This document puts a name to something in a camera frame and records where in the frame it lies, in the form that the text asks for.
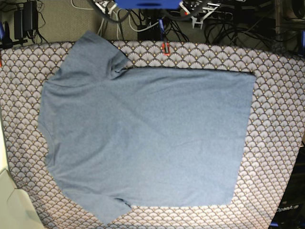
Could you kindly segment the black power adapter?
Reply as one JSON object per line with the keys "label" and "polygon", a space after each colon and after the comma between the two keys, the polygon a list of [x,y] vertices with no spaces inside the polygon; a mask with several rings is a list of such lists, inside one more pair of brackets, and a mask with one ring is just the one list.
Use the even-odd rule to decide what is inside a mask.
{"label": "black power adapter", "polygon": [[34,39],[34,33],[38,29],[38,10],[37,1],[29,0],[22,3],[14,11],[14,38],[21,40],[23,38]]}

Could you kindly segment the black power strip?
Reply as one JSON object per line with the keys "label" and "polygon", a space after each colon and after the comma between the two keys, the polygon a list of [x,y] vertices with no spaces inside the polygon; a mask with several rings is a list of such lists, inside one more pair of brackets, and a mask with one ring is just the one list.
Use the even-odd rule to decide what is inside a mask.
{"label": "black power strip", "polygon": [[195,23],[201,23],[201,21],[204,20],[227,20],[232,21],[234,18],[234,15],[232,12],[224,11],[223,9],[217,8],[205,8],[199,13],[197,13],[195,16],[191,17],[191,21],[194,21]]}

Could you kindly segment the fan-patterned table cloth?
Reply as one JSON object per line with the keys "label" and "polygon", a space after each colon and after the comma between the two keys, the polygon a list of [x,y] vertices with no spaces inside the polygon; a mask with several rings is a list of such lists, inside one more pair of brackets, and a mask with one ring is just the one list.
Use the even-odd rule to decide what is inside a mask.
{"label": "fan-patterned table cloth", "polygon": [[[110,229],[266,229],[293,171],[305,132],[305,61],[298,56],[203,43],[115,41],[127,67],[178,67],[250,72],[253,102],[234,196],[229,205],[134,207]],[[48,229],[101,229],[91,213],[66,198],[48,173],[47,144],[37,129],[41,89],[71,42],[1,51],[0,110],[8,167]]]}

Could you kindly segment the black OpenArm box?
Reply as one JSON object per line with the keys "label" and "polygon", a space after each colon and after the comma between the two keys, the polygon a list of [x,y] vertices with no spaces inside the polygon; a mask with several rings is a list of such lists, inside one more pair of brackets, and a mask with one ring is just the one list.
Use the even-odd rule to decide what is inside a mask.
{"label": "black OpenArm box", "polygon": [[305,227],[305,147],[301,147],[270,229]]}

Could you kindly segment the blue T-shirt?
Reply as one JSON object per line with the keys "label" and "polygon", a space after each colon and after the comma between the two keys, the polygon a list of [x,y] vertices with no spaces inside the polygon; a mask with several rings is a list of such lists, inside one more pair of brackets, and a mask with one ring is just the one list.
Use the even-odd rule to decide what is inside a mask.
{"label": "blue T-shirt", "polygon": [[127,61],[88,31],[43,84],[38,129],[60,190],[105,224],[132,206],[229,204],[256,77]]}

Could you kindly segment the red table clamp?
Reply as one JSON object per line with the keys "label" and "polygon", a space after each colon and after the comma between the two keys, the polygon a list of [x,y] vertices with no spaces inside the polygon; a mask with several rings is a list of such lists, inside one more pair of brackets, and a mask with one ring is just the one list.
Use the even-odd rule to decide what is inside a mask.
{"label": "red table clamp", "polygon": [[165,56],[169,56],[171,54],[170,44],[168,42],[163,42],[162,43],[162,52]]}

